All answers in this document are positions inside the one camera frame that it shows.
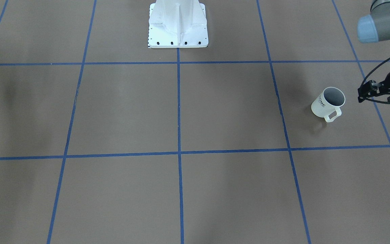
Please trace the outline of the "white HOME mug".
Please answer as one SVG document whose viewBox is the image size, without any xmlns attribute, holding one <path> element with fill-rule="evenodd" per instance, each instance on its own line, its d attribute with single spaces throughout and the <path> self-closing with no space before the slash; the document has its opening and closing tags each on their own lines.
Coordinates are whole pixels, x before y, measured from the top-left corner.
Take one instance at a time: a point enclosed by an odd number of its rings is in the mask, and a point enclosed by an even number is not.
<svg viewBox="0 0 390 244">
<path fill-rule="evenodd" d="M 312 102 L 311 111 L 315 116 L 323 118 L 326 123 L 331 123 L 342 116 L 341 107 L 345 102 L 345 94 L 340 89 L 327 87 Z"/>
</svg>

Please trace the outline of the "brown paper table mat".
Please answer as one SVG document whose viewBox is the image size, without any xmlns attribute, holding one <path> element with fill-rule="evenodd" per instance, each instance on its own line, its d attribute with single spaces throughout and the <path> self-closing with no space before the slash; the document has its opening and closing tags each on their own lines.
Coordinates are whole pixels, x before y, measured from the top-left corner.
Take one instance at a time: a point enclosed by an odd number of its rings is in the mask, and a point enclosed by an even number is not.
<svg viewBox="0 0 390 244">
<path fill-rule="evenodd" d="M 204 0 L 182 49 L 147 47 L 151 3 L 0 0 L 0 244 L 390 244 L 370 1 Z"/>
</svg>

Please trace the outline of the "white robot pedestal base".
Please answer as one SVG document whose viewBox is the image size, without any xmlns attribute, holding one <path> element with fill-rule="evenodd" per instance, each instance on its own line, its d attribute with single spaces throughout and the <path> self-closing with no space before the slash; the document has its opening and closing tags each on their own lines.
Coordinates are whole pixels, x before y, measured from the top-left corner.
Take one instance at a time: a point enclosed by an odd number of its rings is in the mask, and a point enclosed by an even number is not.
<svg viewBox="0 0 390 244">
<path fill-rule="evenodd" d="M 205 48 L 206 7 L 198 0 L 157 0 L 149 6 L 148 48 Z"/>
</svg>

